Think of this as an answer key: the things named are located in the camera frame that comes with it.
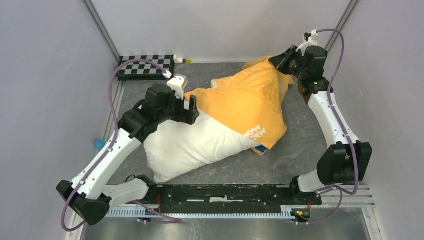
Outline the white pillow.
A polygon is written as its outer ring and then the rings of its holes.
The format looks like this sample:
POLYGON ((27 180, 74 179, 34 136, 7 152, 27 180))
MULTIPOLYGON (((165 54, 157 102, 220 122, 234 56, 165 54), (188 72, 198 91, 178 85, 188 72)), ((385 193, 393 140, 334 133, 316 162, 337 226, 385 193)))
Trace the white pillow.
POLYGON ((167 120, 143 143, 156 183, 219 162, 259 143, 200 112, 193 125, 167 120))

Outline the yellow and blue printed pillowcase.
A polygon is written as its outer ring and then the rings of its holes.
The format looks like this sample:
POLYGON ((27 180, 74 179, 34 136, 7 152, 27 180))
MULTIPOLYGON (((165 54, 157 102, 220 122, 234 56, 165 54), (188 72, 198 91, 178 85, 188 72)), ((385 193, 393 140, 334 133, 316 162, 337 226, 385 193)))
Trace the yellow and blue printed pillowcase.
POLYGON ((265 56, 247 62, 233 76, 216 78, 209 88, 196 88, 185 97, 196 96, 196 106, 219 123, 253 140, 252 150, 263 155, 288 130, 282 103, 292 77, 282 74, 265 56))

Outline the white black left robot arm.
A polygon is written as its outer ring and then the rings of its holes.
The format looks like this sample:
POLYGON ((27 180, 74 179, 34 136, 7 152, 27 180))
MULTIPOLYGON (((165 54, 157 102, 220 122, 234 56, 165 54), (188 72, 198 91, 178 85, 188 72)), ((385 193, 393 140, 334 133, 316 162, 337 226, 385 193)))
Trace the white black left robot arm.
POLYGON ((67 232, 83 224, 99 223, 110 209, 136 200, 153 203, 157 190, 140 178, 119 185, 109 179, 123 161, 136 150, 158 126, 168 120, 193 125, 200 113, 197 97, 184 96, 180 86, 157 83, 149 87, 145 98, 125 112, 115 124, 107 144, 92 162, 71 181, 61 180, 56 190, 65 201, 61 225, 67 232))

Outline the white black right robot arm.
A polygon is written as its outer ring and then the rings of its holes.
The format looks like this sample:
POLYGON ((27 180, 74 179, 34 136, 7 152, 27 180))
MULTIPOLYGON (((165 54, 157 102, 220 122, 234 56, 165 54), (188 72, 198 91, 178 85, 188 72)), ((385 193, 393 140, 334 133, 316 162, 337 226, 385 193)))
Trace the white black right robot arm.
POLYGON ((269 59, 280 73, 298 80, 298 92, 314 113, 327 144, 316 169, 293 178, 288 196, 295 204, 302 204, 312 192, 340 190, 354 195, 373 152, 368 142, 361 142, 353 133, 336 103, 331 83, 324 77, 327 57, 328 52, 320 46, 308 46, 301 52, 293 45, 269 59))

